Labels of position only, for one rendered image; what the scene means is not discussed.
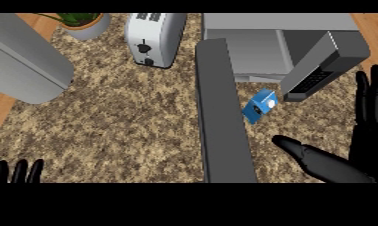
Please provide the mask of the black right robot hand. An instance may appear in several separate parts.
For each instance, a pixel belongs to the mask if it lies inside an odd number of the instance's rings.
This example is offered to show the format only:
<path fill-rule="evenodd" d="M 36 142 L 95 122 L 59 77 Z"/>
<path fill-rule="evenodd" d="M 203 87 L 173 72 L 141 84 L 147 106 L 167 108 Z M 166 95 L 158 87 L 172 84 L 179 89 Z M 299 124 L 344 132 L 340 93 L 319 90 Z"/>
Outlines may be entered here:
<path fill-rule="evenodd" d="M 284 135 L 272 138 L 303 171 L 327 183 L 378 183 L 378 65 L 371 67 L 371 76 L 356 72 L 356 83 L 356 125 L 347 159 Z"/>

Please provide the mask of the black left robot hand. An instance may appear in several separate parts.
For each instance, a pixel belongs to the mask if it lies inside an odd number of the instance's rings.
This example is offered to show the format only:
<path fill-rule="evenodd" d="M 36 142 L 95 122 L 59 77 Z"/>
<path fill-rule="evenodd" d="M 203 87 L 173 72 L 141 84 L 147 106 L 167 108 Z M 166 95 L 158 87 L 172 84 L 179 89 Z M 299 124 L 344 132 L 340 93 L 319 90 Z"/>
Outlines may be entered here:
<path fill-rule="evenodd" d="M 28 161 L 21 159 L 17 163 L 14 174 L 9 174 L 8 161 L 0 161 L 0 183 L 39 183 L 42 171 L 45 167 L 45 160 L 37 159 L 33 166 L 28 166 Z"/>

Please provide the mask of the blue milk carton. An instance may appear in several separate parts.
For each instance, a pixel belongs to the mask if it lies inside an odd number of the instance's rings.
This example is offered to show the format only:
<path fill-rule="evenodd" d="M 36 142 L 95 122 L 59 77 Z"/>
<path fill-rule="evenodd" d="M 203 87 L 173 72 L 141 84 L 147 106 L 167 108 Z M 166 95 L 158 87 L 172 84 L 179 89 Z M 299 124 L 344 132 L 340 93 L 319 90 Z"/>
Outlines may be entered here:
<path fill-rule="evenodd" d="M 242 114 L 251 124 L 260 120 L 262 116 L 272 110 L 276 105 L 278 98 L 275 91 L 263 88 L 251 97 L 242 109 Z"/>

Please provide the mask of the dark grey microwave door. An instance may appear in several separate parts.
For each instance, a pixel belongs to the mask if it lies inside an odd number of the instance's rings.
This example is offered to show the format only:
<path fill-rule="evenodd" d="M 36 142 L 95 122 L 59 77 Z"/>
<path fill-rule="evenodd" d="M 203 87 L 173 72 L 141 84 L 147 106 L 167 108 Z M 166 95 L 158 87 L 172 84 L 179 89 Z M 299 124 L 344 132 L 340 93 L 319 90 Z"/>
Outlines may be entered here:
<path fill-rule="evenodd" d="M 248 137 L 225 39 L 195 48 L 197 103 L 206 183 L 256 183 Z"/>

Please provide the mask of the grey microwave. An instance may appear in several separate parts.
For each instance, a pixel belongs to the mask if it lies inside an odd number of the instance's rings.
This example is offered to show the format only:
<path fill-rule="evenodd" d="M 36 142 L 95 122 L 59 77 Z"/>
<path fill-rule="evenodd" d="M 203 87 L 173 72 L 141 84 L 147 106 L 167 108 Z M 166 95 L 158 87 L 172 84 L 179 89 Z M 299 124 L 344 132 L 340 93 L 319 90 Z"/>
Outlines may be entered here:
<path fill-rule="evenodd" d="M 347 13 L 206 13 L 203 37 L 223 39 L 238 82 L 276 82 L 305 101 L 371 55 Z"/>

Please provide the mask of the large grey rounded appliance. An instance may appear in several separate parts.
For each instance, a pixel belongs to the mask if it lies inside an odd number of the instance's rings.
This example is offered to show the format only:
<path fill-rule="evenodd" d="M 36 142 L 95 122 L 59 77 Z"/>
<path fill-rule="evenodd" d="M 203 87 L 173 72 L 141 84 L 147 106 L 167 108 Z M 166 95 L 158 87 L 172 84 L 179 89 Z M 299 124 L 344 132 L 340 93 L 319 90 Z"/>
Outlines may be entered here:
<path fill-rule="evenodd" d="M 30 104 L 68 89 L 74 66 L 15 13 L 0 13 L 0 93 Z"/>

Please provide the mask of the potted green plant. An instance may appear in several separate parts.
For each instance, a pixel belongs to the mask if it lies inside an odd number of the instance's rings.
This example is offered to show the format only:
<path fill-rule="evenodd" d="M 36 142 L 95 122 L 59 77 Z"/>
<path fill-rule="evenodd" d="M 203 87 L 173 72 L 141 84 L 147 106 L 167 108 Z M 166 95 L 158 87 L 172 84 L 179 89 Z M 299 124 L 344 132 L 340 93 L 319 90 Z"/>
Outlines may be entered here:
<path fill-rule="evenodd" d="M 89 40 L 102 35 L 111 23 L 108 13 L 58 13 L 55 16 L 40 13 L 61 23 L 67 33 L 79 40 Z"/>

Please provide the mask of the silver toaster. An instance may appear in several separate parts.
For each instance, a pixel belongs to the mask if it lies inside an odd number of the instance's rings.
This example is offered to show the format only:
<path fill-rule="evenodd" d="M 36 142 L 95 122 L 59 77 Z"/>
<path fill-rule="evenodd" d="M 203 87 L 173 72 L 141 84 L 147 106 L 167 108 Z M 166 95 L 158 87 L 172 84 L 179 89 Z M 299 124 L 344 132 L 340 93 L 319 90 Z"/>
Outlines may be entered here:
<path fill-rule="evenodd" d="M 185 13 L 130 14 L 124 35 L 138 64 L 160 68 L 172 67 L 185 25 Z"/>

